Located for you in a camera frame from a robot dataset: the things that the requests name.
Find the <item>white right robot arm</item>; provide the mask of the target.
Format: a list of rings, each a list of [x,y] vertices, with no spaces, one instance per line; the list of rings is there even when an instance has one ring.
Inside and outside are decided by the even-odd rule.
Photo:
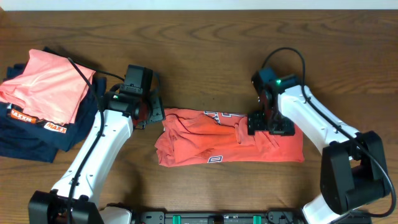
[[[259,72],[251,81],[261,109],[248,116],[248,133],[293,136],[299,128],[322,155],[320,194],[296,222],[354,223],[393,213],[397,195],[378,134],[342,122],[295,75]]]

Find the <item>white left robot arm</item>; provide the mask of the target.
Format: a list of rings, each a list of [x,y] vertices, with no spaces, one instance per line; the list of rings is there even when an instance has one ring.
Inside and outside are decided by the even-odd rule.
[[[30,223],[134,223],[120,203],[100,210],[109,171],[136,126],[165,118],[161,97],[108,92],[79,153],[51,191],[36,191],[28,205]]]

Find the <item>red t-shirt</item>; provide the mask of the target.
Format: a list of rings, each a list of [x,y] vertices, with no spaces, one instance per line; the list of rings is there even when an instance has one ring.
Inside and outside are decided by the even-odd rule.
[[[303,132],[292,136],[267,131],[248,134],[245,114],[170,108],[155,143],[165,167],[219,162],[303,162]]]

